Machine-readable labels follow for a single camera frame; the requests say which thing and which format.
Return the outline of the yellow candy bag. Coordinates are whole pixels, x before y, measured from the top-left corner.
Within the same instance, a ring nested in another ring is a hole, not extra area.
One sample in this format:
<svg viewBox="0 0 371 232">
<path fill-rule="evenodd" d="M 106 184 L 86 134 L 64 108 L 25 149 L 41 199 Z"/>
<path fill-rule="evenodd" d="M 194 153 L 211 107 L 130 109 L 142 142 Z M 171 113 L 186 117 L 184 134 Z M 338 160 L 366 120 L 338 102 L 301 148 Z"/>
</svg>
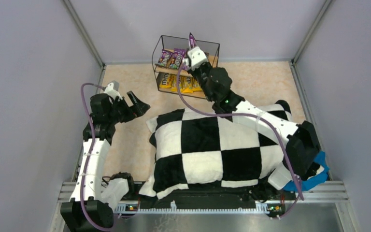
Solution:
<svg viewBox="0 0 371 232">
<path fill-rule="evenodd" d="M 193 92 L 202 91 L 202 88 L 201 88 L 199 82 L 196 79 L 193 79 L 191 89 L 192 89 Z"/>
</svg>

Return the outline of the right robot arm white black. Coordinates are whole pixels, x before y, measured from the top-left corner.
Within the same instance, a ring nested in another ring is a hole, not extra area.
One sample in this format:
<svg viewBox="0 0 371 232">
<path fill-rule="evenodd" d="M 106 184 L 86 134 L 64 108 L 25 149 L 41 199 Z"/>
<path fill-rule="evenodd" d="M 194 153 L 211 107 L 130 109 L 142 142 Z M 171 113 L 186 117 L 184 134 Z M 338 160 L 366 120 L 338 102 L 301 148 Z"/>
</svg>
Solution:
<svg viewBox="0 0 371 232">
<path fill-rule="evenodd" d="M 314 125 L 306 120 L 295 123 L 282 119 L 254 106 L 231 90 L 232 80 L 224 68 L 214 68 L 205 62 L 196 69 L 187 69 L 187 72 L 197 80 L 206 99 L 213 103 L 214 116 L 250 127 L 281 147 L 283 160 L 270 175 L 269 183 L 281 189 L 293 181 L 301 193 L 301 177 L 321 151 Z"/>
</svg>

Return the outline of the purple brown candy bag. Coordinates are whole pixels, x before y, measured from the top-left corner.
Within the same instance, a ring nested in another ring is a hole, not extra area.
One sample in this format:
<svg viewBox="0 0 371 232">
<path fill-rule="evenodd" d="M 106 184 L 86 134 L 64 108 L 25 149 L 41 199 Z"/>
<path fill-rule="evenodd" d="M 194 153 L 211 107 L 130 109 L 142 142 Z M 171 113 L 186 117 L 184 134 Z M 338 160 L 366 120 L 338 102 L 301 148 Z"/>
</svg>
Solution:
<svg viewBox="0 0 371 232">
<path fill-rule="evenodd" d="M 190 69 L 190 58 L 188 56 L 189 48 L 184 50 L 182 58 L 182 70 L 188 71 Z"/>
</svg>

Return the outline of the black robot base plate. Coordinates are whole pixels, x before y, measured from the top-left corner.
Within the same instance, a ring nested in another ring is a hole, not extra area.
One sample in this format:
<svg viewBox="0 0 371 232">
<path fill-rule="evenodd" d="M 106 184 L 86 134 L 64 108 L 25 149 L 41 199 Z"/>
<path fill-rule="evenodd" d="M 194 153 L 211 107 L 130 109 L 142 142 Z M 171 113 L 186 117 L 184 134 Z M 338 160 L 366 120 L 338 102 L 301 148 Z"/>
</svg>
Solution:
<svg viewBox="0 0 371 232">
<path fill-rule="evenodd" d="M 255 208 L 258 203 L 284 203 L 292 194 L 283 190 L 276 190 L 267 183 L 260 183 L 250 187 L 223 188 L 219 184 L 192 184 L 188 189 L 174 190 L 168 196 L 157 197 L 139 194 L 142 182 L 136 182 L 134 189 L 123 198 L 129 211 L 137 209 L 249 209 Z"/>
</svg>

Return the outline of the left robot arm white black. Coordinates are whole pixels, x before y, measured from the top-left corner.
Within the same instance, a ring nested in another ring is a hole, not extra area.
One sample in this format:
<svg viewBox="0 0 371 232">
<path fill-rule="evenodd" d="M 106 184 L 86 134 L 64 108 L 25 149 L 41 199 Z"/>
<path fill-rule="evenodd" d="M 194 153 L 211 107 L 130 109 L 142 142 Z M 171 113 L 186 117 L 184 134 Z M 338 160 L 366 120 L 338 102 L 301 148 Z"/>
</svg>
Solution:
<svg viewBox="0 0 371 232">
<path fill-rule="evenodd" d="M 83 131 L 82 166 L 69 201 L 60 208 L 72 232 L 111 231 L 119 202 L 133 192 L 133 178 L 129 173 L 119 173 L 106 186 L 102 184 L 115 125 L 141 117 L 150 109 L 150 105 L 132 91 L 127 95 L 131 106 L 114 90 L 93 95 L 90 104 L 84 104 L 88 124 Z"/>
</svg>

